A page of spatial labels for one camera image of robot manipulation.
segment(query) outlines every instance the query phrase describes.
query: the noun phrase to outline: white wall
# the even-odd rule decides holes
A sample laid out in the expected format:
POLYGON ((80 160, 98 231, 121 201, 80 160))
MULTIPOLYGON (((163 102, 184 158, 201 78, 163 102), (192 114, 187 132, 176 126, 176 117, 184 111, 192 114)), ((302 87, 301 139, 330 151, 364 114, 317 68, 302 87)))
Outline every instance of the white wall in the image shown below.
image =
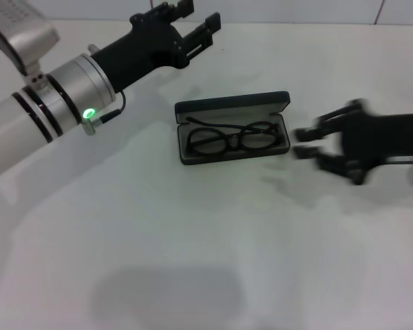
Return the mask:
MULTIPOLYGON (((220 12, 223 22, 373 24, 382 0, 195 0, 190 21, 220 12)), ((150 0, 30 0, 57 19, 128 19, 150 0)))
POLYGON ((386 0, 378 23, 413 25, 413 0, 386 0))

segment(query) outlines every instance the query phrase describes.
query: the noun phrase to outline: black stripe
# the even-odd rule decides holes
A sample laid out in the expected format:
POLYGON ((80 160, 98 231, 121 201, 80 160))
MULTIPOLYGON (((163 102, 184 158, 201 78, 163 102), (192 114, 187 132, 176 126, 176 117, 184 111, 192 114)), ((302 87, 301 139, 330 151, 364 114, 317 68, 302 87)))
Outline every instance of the black stripe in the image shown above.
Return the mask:
POLYGON ((47 130, 46 126, 44 126, 43 122, 41 119, 36 115, 34 110, 30 107, 30 105, 25 101, 24 98, 21 97, 20 94, 18 93, 13 93, 12 95, 15 100, 21 105, 23 109, 25 109, 26 113, 31 117, 32 120, 34 120, 35 125, 39 128, 41 133, 44 135, 47 143, 52 142, 54 139, 52 139, 52 136, 50 135, 49 131, 47 130))
POLYGON ((66 102, 67 106, 69 107, 70 112, 72 112, 72 115, 74 115, 76 123, 81 124, 83 119, 81 118, 80 111, 76 107, 74 101, 69 97, 69 95, 66 93, 64 88, 59 84, 58 81, 55 80, 54 77, 51 75, 46 75, 46 78, 49 80, 49 83, 55 88, 55 90, 60 94, 60 96, 63 98, 64 102, 66 102))
POLYGON ((44 113, 47 120, 49 120, 50 124, 54 128, 55 133, 59 137, 62 136, 63 130, 61 129, 61 126, 58 124, 58 122, 56 121, 54 115, 52 115, 52 112, 50 112, 50 110, 48 109, 46 104, 44 104, 44 102, 40 99, 40 97, 29 86, 24 87, 23 90, 32 99, 32 101, 34 101, 35 104, 39 106, 40 110, 44 113))

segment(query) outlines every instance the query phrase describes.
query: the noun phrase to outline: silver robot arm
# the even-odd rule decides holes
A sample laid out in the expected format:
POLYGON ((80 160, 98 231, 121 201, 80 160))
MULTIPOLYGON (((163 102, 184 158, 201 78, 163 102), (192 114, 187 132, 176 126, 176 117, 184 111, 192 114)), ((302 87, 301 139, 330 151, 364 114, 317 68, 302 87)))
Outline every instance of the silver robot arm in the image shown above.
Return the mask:
POLYGON ((99 116, 117 93, 162 66, 182 69, 213 44, 215 13, 184 38, 171 26, 194 11, 193 0, 163 3, 130 18, 130 33, 44 74, 39 60, 59 41, 54 26, 24 0, 0 0, 0 50, 27 84, 0 102, 0 174, 82 125, 88 135, 122 112, 99 116))

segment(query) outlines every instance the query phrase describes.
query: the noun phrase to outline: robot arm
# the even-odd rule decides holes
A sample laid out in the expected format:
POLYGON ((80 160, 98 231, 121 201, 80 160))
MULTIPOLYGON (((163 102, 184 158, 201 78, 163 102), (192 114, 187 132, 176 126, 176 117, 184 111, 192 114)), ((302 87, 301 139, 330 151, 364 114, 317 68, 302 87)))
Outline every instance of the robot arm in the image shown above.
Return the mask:
POLYGON ((296 146, 299 159, 315 159, 319 169, 364 184, 367 174, 380 165, 413 164, 413 114, 372 115, 361 100, 317 119, 314 127, 297 129, 299 142, 320 140, 339 133, 342 155, 319 147, 296 146))
POLYGON ((98 112, 154 69, 188 66, 221 28, 215 13, 183 38, 170 23, 193 11, 193 0, 182 0, 136 14, 126 36, 44 74, 39 59, 59 40, 53 25, 24 0, 0 0, 0 50, 28 84, 0 102, 0 174, 79 124, 93 135, 121 110, 98 112))

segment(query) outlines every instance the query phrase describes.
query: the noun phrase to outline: eyeglasses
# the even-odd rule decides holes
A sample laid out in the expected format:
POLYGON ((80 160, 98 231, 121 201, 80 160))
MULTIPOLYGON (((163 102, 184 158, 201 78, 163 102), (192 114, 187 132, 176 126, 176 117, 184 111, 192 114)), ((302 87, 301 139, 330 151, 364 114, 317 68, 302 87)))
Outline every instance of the eyeglasses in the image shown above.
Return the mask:
POLYGON ((284 142, 283 134, 279 133, 279 124, 272 122, 254 122, 241 126, 232 124, 209 124, 192 117, 187 117, 188 122, 205 127, 198 127, 188 134, 187 153, 201 156, 220 156, 229 151, 244 150, 249 152, 271 149, 284 142), (225 134, 223 131, 212 127, 225 129, 238 129, 237 133, 225 134), (231 139, 237 138, 235 146, 231 139))

